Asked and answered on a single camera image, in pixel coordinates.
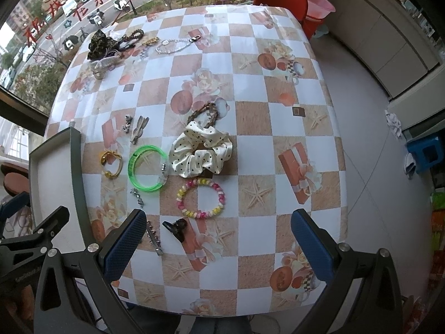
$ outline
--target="person's leg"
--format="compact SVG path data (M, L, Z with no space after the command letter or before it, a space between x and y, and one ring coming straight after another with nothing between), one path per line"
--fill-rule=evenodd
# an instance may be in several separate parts
M142 306L129 309L130 315L147 334L174 334L181 315L164 313Z
M248 317L197 317L190 334L252 334Z

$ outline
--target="floor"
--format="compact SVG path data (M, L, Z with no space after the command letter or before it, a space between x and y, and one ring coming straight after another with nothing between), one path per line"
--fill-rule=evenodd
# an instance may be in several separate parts
M431 265L428 174L409 181L403 173L404 141L389 131L384 116L388 97L368 70L329 35L311 41L331 93L343 140L348 191L348 238L356 251L387 248L395 262L402 295L423 296ZM355 280L331 330L338 329L357 292ZM271 313L290 334L311 306ZM257 316L253 330L275 334L266 318Z

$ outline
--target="blue stool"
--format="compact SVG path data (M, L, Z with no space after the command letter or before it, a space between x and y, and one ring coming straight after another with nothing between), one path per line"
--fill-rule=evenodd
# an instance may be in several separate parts
M410 142L406 148L416 160L417 173L427 170L444 159L442 144L437 135Z

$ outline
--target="green bangle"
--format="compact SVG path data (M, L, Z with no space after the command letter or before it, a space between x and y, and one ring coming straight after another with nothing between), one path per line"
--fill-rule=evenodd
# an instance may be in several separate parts
M164 159L164 162L161 162L161 175L159 176L159 180L157 184L150 186L150 187L144 187L139 184L139 182L136 179L136 175L134 174L134 164L136 163L136 160L145 152L154 150L158 152L161 157ZM145 191L145 192L153 192L155 190L158 190L161 188L165 182L167 181L167 155L164 153L164 151L156 146L142 146L139 147L131 156L130 160L128 161L128 179L130 179L131 184L136 187L138 190Z

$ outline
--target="yellow ring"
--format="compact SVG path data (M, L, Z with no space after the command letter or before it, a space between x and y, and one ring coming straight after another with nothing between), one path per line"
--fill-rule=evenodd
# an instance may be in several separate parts
M104 169L109 154L119 160L119 167L117 168L117 171L115 173L111 173L109 170ZM119 176L123 167L122 156L118 152L112 150L106 150L101 156L101 165L102 165L102 171L104 172L106 178L110 179L116 178L117 176Z

